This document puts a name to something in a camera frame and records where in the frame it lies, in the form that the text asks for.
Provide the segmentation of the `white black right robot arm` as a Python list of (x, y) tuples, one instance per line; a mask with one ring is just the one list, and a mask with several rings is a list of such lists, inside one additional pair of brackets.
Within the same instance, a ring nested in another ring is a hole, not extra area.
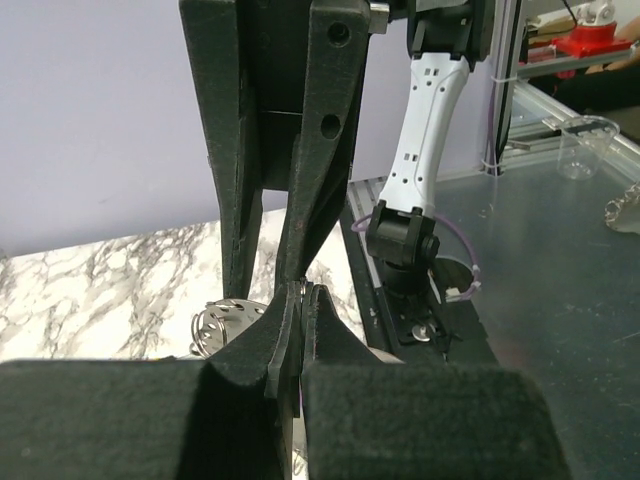
[(366, 248), (408, 293), (438, 248), (435, 182), (454, 109), (490, 50), (491, 1), (183, 1), (221, 219), (224, 294), (248, 295), (266, 190), (288, 203), (275, 282), (302, 278), (336, 224), (355, 155), (369, 42), (407, 23), (409, 99)]

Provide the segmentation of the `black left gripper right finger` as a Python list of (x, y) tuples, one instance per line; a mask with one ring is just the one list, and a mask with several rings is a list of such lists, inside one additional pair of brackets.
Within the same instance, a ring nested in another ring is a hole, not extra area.
[(537, 385), (495, 366), (385, 363), (306, 295), (302, 371), (313, 479), (564, 479), (568, 464)]

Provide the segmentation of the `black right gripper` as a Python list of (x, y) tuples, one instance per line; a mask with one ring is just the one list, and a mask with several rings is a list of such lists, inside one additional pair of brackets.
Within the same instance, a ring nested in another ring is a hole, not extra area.
[(343, 209), (370, 7), (181, 1), (179, 10), (219, 204), (223, 294), (246, 299), (263, 213), (260, 157), (264, 187), (289, 189), (277, 286), (306, 274)]

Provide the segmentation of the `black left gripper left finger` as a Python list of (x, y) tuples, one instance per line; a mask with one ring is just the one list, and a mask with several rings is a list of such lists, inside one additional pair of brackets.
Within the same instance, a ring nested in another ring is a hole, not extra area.
[(5, 479), (288, 479), (303, 288), (205, 360), (1, 366)]

